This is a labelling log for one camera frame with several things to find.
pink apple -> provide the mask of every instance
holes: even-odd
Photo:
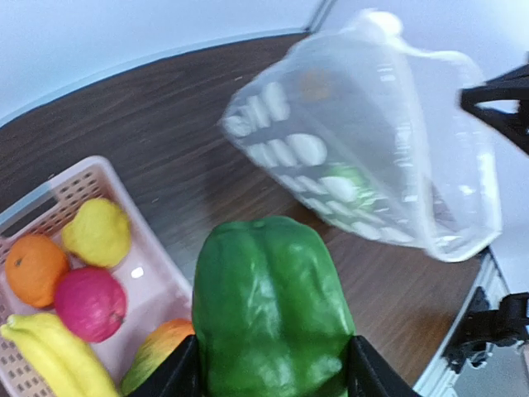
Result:
[[[84,341],[102,342],[123,324],[126,294],[107,270],[72,270],[55,291],[55,311],[64,325]]]

banana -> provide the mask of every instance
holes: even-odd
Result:
[[[17,345],[20,353],[41,374],[57,397],[87,397],[69,369],[53,351],[30,333],[2,325],[0,334]]]
[[[86,397],[119,397],[116,386],[92,348],[73,335],[52,313],[31,316],[12,314],[7,324],[13,329],[29,332],[53,350],[69,368]]]

yellow fruit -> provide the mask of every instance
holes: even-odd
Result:
[[[12,314],[7,318],[7,325],[16,331],[30,333],[55,352],[87,397],[119,397],[110,375],[92,348],[73,335],[56,314]]]
[[[17,345],[20,353],[44,378],[57,397],[87,397],[54,351],[38,342],[30,333],[17,331],[5,324],[0,327],[0,333],[4,339]]]
[[[117,265],[131,249],[126,214],[106,198],[84,203],[74,220],[63,228],[64,248],[98,267]]]

white wall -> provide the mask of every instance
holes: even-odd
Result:
[[[300,31],[319,2],[2,0],[0,126],[36,105],[147,61]]]

lemon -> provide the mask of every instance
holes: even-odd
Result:
[[[131,249],[128,218],[106,198],[84,203],[61,234],[64,248],[98,267],[117,265]]]

